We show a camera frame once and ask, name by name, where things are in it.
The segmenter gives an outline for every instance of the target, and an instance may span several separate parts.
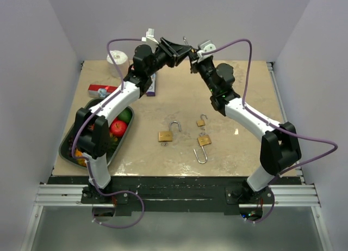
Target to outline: fruit basket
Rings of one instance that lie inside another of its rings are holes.
[[[99,102],[101,102],[103,99],[93,99],[85,106],[85,108],[90,108],[92,106],[97,105]],[[107,151],[107,163],[110,165],[111,161],[116,156],[117,152],[119,151],[125,137],[127,136],[127,133],[132,125],[133,119],[134,119],[134,111],[131,107],[125,108],[125,110],[120,113],[118,117],[122,117],[122,120],[124,120],[127,123],[126,131],[124,132],[122,137],[119,137],[121,134],[118,133],[118,137],[114,136],[110,132],[111,137],[111,147]],[[71,149],[72,149],[72,143],[74,140],[73,136],[73,126],[69,129],[67,135],[63,139],[62,143],[59,147],[59,156],[63,158],[64,160],[68,161],[69,163],[72,163],[74,165],[77,165],[79,167],[85,168],[86,165],[84,163],[84,160],[75,160],[71,155]],[[82,153],[78,150],[75,153],[77,156],[81,155]]]

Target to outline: gray floor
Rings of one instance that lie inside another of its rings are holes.
[[[135,219],[116,217],[118,223]],[[33,251],[322,250],[309,208],[278,207],[252,225],[219,213],[146,213],[129,229],[91,222],[90,207],[46,207]]]

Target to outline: table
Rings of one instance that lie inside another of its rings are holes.
[[[215,61],[234,67],[238,94],[245,84],[246,61]],[[214,111],[210,104],[210,91],[199,74],[190,74],[189,61],[178,67],[164,67],[158,72],[156,97],[143,96],[130,106],[135,112],[132,127],[125,141],[109,166],[111,175],[143,176],[249,176],[260,165],[260,142],[240,124]],[[76,111],[92,98],[88,96],[90,84],[118,86],[120,80],[109,73],[106,60],[87,60],[66,122],[64,135],[74,122]],[[246,101],[272,119],[282,121],[273,83],[266,62],[253,61]],[[206,130],[212,144],[205,146],[206,164],[197,162],[203,152],[197,142],[202,131],[196,121],[207,115]],[[171,121],[179,121],[182,131],[173,125],[173,142],[161,146],[158,132],[168,129]],[[66,162],[60,156],[55,162],[54,176],[88,175],[87,170]]]

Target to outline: paper towel roll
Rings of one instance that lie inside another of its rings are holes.
[[[113,56],[116,64],[119,66],[122,76],[125,77],[128,73],[129,68],[129,60],[127,55],[122,51],[110,51],[111,55]],[[110,59],[110,56],[107,56],[107,61],[109,64],[109,70],[113,77],[120,78],[120,75],[118,71],[116,70],[115,65],[113,64],[113,61]]]

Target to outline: robotic arm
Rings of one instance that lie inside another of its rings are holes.
[[[105,107],[102,107],[104,102],[101,102],[89,110],[81,108],[76,113],[75,134],[93,112],[102,108],[89,123],[89,125],[94,124],[93,130],[85,128],[77,142],[78,149],[90,159],[91,172],[99,188],[104,189],[111,179],[106,162],[106,151],[110,143],[109,125],[129,104],[143,96],[152,84],[152,74],[165,65],[171,68],[179,65],[187,56],[190,59],[191,73],[199,73],[212,92],[210,100],[214,109],[242,124],[261,141],[261,166],[244,181],[240,191],[236,192],[238,199],[249,201],[262,192],[282,170],[290,167],[301,158],[297,138],[286,135],[261,122],[243,107],[242,99],[232,88],[235,81],[233,67],[226,63],[215,67],[213,56],[203,54],[206,51],[216,49],[211,41],[200,44],[198,49],[189,45],[174,44],[163,38],[157,42],[151,29],[142,40],[147,45],[143,44],[135,49],[133,64],[129,67],[128,74],[124,78],[123,91]],[[248,106],[248,108],[267,119],[269,123],[296,133],[291,123],[280,124],[252,107]]]

